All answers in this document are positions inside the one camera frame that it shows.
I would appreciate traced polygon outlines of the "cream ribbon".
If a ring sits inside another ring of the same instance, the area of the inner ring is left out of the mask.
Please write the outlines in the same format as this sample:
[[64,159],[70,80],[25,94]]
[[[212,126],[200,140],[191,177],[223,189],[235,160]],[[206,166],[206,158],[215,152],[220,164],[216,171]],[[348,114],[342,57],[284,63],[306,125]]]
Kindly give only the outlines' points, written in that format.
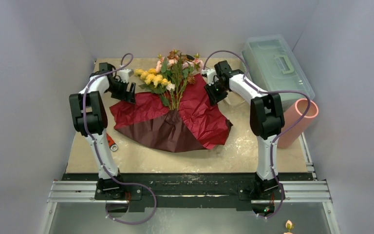
[[230,100],[229,97],[226,97],[226,98],[224,99],[224,102],[225,102],[226,104],[228,104],[229,106],[234,106],[234,104],[232,103],[232,101]]

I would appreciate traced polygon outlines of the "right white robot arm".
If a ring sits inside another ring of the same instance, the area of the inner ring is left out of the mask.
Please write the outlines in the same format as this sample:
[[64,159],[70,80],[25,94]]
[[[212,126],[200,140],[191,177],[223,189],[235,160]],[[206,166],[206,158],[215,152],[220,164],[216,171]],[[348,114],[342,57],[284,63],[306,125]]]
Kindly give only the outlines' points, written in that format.
[[277,188],[277,145],[276,141],[284,126],[281,97],[269,94],[255,85],[243,71],[232,70],[227,61],[215,64],[213,69],[204,69],[205,85],[210,104],[216,105],[225,99],[228,92],[241,96],[250,105],[249,125],[258,142],[258,167],[255,175],[254,192],[266,198]]

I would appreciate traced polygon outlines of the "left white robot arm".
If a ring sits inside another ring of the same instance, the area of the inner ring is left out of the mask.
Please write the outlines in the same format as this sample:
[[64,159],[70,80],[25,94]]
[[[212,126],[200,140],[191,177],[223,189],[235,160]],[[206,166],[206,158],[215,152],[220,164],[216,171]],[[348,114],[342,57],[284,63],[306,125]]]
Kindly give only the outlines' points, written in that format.
[[109,147],[108,117],[102,95],[109,91],[115,99],[134,103],[135,84],[129,83],[133,74],[134,71],[124,65],[116,69],[109,63],[102,63],[100,71],[90,75],[88,84],[79,93],[69,96],[74,128],[88,141],[98,165],[97,191],[113,199],[121,199],[126,186]]

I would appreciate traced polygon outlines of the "flower bouquet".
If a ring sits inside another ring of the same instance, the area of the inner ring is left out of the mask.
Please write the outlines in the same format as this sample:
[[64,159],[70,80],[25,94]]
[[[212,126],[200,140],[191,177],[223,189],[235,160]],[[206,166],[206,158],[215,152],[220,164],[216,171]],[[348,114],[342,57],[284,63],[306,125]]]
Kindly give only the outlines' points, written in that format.
[[172,153],[224,145],[232,123],[210,103],[200,54],[172,50],[155,67],[136,69],[141,92],[135,102],[110,107],[114,129],[137,143]]

